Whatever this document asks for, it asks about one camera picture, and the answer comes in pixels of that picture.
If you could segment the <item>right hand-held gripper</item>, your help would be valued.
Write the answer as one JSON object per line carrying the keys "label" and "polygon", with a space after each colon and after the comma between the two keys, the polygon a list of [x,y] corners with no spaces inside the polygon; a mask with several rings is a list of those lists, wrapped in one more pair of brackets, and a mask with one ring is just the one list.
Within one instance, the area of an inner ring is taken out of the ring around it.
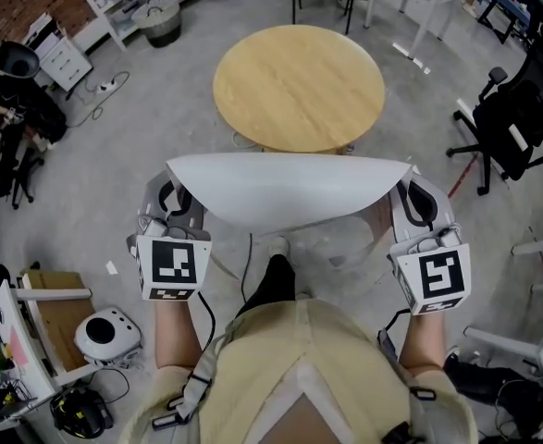
{"label": "right hand-held gripper", "polygon": [[457,307],[471,293],[471,259],[448,195],[410,172],[389,200],[394,232],[389,260],[411,314]]}

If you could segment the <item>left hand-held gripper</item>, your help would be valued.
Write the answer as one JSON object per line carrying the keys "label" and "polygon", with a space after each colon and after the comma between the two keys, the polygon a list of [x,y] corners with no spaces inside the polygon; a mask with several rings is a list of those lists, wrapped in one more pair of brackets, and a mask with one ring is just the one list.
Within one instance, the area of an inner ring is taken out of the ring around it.
{"label": "left hand-held gripper", "polygon": [[146,184],[136,231],[126,238],[144,300],[186,302],[201,288],[212,250],[204,214],[167,171]]}

